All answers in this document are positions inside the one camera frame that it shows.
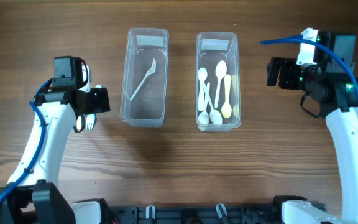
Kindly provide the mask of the white fork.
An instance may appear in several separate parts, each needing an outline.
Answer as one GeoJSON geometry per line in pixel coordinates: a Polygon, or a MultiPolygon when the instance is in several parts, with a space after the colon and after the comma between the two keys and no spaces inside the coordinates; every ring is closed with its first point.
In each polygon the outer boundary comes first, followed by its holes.
{"type": "Polygon", "coordinates": [[[146,79],[151,76],[152,74],[155,73],[156,71],[156,67],[157,67],[157,62],[156,62],[156,59],[153,58],[152,59],[152,65],[151,67],[147,70],[146,74],[144,75],[144,78],[142,79],[142,81],[139,83],[138,87],[135,89],[135,91],[133,92],[130,100],[132,101],[136,95],[138,94],[139,90],[142,88],[142,86],[144,85],[146,79]]]}
{"type": "Polygon", "coordinates": [[[95,124],[96,124],[96,121],[97,121],[97,117],[95,114],[89,114],[87,117],[86,117],[86,130],[87,131],[92,131],[95,124]]]}

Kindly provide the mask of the yellow plastic fork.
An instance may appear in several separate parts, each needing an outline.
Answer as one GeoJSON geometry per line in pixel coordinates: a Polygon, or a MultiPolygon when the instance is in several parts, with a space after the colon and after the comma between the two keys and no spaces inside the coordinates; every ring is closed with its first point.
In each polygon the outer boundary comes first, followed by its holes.
{"type": "Polygon", "coordinates": [[[75,133],[80,133],[84,130],[85,128],[85,117],[84,116],[79,116],[76,119],[76,124],[74,126],[74,132],[75,133]]]}

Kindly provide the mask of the white spoon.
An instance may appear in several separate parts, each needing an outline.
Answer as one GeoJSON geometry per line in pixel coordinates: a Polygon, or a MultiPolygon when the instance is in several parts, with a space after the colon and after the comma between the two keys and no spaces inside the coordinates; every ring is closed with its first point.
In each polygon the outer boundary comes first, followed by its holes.
{"type": "Polygon", "coordinates": [[[202,83],[202,87],[203,87],[203,90],[204,90],[206,101],[209,103],[209,105],[211,107],[210,112],[209,112],[210,120],[212,121],[213,124],[222,125],[223,118],[222,118],[220,112],[218,110],[216,110],[214,108],[213,104],[212,104],[211,97],[209,95],[208,87],[206,86],[205,83],[202,83]]]}
{"type": "Polygon", "coordinates": [[[200,82],[200,88],[198,93],[198,110],[203,111],[204,108],[204,90],[203,85],[208,77],[208,72],[204,67],[201,67],[197,72],[197,78],[200,82]]]}
{"type": "Polygon", "coordinates": [[[209,124],[209,114],[207,112],[208,104],[210,101],[209,88],[210,88],[210,82],[208,82],[206,84],[206,88],[204,88],[204,107],[203,107],[203,111],[198,116],[198,121],[203,125],[209,124]]]}
{"type": "Polygon", "coordinates": [[[215,99],[214,99],[214,107],[218,107],[219,103],[219,96],[220,96],[220,88],[221,88],[221,80],[224,78],[227,72],[227,65],[224,60],[221,60],[216,65],[215,69],[215,75],[217,78],[217,87],[216,87],[216,93],[215,93],[215,99]]]}

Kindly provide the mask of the yellow plastic spoon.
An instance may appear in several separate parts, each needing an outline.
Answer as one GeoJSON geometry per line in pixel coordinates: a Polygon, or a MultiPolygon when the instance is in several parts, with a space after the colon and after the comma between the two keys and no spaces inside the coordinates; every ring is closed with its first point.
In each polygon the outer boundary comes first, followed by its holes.
{"type": "Polygon", "coordinates": [[[225,99],[224,104],[221,107],[222,116],[226,119],[231,117],[232,114],[232,107],[229,102],[230,93],[231,93],[231,76],[226,74],[224,77],[224,92],[225,92],[225,99]]]}

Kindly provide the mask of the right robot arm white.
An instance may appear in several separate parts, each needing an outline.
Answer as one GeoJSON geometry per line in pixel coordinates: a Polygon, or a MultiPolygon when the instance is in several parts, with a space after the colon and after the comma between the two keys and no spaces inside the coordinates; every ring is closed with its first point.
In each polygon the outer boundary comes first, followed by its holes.
{"type": "Polygon", "coordinates": [[[300,63],[274,57],[267,65],[267,85],[304,91],[319,103],[315,116],[323,118],[333,139],[342,188],[339,223],[358,223],[358,78],[338,63],[322,60],[300,63]]]}

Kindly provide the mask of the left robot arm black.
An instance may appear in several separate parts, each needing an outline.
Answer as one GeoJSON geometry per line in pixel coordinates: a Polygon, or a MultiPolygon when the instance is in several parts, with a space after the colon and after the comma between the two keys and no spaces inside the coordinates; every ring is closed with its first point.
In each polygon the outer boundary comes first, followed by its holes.
{"type": "Polygon", "coordinates": [[[58,175],[77,118],[110,110],[107,89],[44,87],[30,105],[30,138],[7,185],[0,187],[0,223],[101,223],[103,201],[70,205],[58,189],[58,175]]]}

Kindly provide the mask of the clear container, left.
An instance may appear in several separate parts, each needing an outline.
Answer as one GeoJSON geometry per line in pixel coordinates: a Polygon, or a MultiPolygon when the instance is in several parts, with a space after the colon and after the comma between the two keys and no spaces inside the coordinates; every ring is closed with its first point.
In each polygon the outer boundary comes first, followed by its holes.
{"type": "Polygon", "coordinates": [[[167,95],[168,53],[168,30],[138,27],[128,31],[120,118],[130,126],[162,126],[167,95]]]}

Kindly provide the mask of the clear container,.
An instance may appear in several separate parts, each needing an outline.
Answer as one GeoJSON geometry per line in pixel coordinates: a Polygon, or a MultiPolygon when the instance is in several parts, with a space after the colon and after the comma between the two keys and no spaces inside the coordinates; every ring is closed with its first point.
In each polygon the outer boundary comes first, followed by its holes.
{"type": "Polygon", "coordinates": [[[239,43],[235,33],[197,35],[196,123],[200,131],[230,131],[242,123],[239,43]]]}
{"type": "Polygon", "coordinates": [[[167,95],[168,53],[168,30],[138,27],[128,31],[120,118],[130,126],[162,126],[167,95]]]}

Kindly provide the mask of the clear container, right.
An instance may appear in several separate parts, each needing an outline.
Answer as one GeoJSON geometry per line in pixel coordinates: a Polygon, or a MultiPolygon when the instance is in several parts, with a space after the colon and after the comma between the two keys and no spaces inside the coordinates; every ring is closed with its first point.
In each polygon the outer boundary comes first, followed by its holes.
{"type": "Polygon", "coordinates": [[[235,33],[197,35],[196,123],[200,131],[230,131],[242,123],[239,43],[235,33]]]}

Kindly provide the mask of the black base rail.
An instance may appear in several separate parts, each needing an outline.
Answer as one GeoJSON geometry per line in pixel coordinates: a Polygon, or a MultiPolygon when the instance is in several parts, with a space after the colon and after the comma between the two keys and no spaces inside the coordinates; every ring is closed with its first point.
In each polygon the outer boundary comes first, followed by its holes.
{"type": "Polygon", "coordinates": [[[279,207],[275,203],[225,206],[223,214],[217,206],[206,207],[158,207],[147,214],[146,207],[111,206],[119,223],[127,224],[187,224],[187,223],[232,223],[269,224],[283,223],[279,207]]]}

